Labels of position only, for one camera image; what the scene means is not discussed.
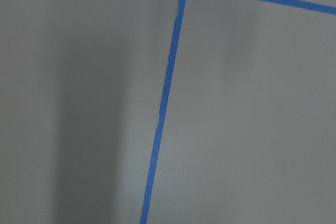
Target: vertical tape line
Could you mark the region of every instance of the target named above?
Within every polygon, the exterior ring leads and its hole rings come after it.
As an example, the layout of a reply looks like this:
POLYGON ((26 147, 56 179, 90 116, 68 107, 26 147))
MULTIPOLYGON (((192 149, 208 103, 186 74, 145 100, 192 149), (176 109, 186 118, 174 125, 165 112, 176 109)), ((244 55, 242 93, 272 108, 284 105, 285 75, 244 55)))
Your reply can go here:
POLYGON ((166 75, 164 78, 164 85, 163 85, 160 110, 159 110, 159 122, 156 128, 156 131, 155 131, 152 156, 151 156, 151 160, 149 164, 149 171, 148 171, 145 194, 144 194, 143 205, 142 205, 142 210, 141 210, 140 224, 147 223, 149 207, 150 207, 152 191, 153 191, 155 172, 156 172, 156 165, 158 164, 163 125, 164 125, 164 120, 165 120, 166 111, 167 111, 170 87, 172 84, 172 77, 173 77, 173 71, 174 71, 174 65, 175 65, 177 46, 178 46, 179 38, 180 38, 185 2, 186 0, 178 0, 178 11, 177 11, 177 16, 175 18, 172 41, 171 41, 170 49, 169 49, 168 64, 167 64, 167 69, 166 69, 166 75))

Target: wall surface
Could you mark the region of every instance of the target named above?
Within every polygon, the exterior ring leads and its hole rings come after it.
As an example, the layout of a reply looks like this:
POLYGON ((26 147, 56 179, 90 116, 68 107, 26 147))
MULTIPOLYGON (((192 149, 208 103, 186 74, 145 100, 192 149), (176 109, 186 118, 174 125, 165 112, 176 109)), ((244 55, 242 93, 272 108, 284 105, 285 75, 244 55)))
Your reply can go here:
MULTIPOLYGON (((177 0, 0 7, 0 223, 139 223, 177 0)), ((186 1, 148 223, 335 223, 335 29, 186 1)))

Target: gray wall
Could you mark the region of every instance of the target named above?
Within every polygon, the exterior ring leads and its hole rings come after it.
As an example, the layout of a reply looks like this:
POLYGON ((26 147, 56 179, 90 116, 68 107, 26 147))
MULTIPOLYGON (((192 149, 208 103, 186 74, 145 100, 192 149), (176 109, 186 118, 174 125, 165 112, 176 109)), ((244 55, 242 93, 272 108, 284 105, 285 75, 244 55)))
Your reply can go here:
MULTIPOLYGON (((138 223, 177 0, 0 5, 0 223, 138 223)), ((187 0, 149 223, 334 223, 334 24, 187 0)))

